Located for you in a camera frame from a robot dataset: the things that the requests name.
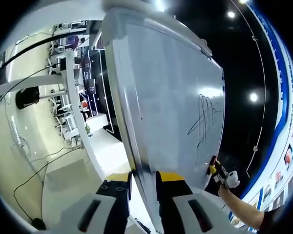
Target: black ceiling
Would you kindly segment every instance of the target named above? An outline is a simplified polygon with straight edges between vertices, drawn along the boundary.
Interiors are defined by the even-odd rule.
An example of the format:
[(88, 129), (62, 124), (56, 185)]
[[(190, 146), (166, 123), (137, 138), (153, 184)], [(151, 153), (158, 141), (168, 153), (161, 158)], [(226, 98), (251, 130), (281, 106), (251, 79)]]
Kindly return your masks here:
[[(276, 122), (277, 75), (267, 39), (248, 8), (237, 4), (241, 14), (230, 0), (163, 0), (162, 2), (169, 14), (175, 15), (196, 35), (207, 41), (213, 58), (224, 69), (225, 126), (219, 159), (227, 170), (238, 171), (241, 184), (234, 192), (241, 195), (266, 156)], [(228, 11), (233, 11), (235, 18), (229, 18)], [(263, 121), (265, 89), (267, 100)], [(253, 92), (259, 96), (257, 103), (252, 103), (249, 99)], [(249, 178), (246, 169), (252, 158), (261, 127), (263, 127), (262, 137), (258, 144), (258, 152), (249, 169), (251, 175)], [(215, 189), (216, 186), (212, 184), (208, 187), (208, 191), (214, 194), (216, 194)]]

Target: black sleeve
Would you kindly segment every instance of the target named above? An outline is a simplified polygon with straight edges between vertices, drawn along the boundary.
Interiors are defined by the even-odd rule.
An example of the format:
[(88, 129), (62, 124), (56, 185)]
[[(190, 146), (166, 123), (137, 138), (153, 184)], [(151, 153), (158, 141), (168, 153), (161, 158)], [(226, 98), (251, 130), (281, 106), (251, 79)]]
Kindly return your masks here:
[(275, 210), (265, 212), (263, 222), (260, 225), (259, 232), (257, 233), (264, 234), (267, 230), (269, 230), (270, 226), (272, 225), (272, 219), (281, 210), (282, 210), (282, 206)]

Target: ceiling light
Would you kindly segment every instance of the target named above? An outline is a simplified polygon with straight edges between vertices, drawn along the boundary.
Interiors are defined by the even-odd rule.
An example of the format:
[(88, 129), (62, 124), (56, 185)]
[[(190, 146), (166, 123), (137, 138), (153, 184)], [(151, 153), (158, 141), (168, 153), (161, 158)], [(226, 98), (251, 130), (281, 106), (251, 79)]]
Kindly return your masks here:
[(233, 19), (233, 18), (235, 17), (235, 13), (232, 12), (232, 11), (229, 11), (229, 12), (227, 13), (227, 15), (228, 15), (228, 17), (231, 18), (231, 19)]
[(162, 0), (156, 0), (156, 8), (159, 11), (165, 11), (164, 6), (163, 6), (163, 3), (162, 3)]
[(252, 94), (250, 95), (250, 100), (251, 100), (252, 102), (257, 102), (257, 100), (258, 100), (258, 96), (257, 96), (257, 94), (256, 94), (256, 93), (252, 93)]
[(221, 89), (215, 88), (203, 88), (199, 90), (199, 95), (204, 95), (206, 97), (221, 97), (224, 94), (224, 91)]

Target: wall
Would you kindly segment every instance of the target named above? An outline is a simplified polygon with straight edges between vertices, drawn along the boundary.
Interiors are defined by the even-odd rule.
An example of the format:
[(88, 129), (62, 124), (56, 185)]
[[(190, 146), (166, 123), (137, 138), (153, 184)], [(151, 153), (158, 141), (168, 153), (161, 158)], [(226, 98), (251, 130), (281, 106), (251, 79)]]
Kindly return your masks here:
[[(293, 190), (293, 61), (274, 28), (254, 6), (249, 8), (261, 24), (274, 51), (279, 74), (279, 107), (266, 158), (242, 194), (242, 199), (261, 211), (270, 211), (283, 205)], [(229, 219), (237, 228), (248, 229), (232, 213), (229, 214)]]
[(88, 118), (86, 120), (86, 124), (88, 124), (90, 128), (90, 133), (93, 134), (95, 131), (108, 125), (106, 114), (99, 114), (97, 116)]

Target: whiteboard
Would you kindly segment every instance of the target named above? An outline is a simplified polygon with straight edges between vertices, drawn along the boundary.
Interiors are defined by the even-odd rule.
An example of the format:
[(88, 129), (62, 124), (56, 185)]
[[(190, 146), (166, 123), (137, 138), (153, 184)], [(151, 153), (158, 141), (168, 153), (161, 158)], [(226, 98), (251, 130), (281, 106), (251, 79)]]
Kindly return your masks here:
[(222, 68), (170, 18), (114, 8), (102, 22), (117, 122), (145, 196), (157, 170), (204, 189), (224, 123)]

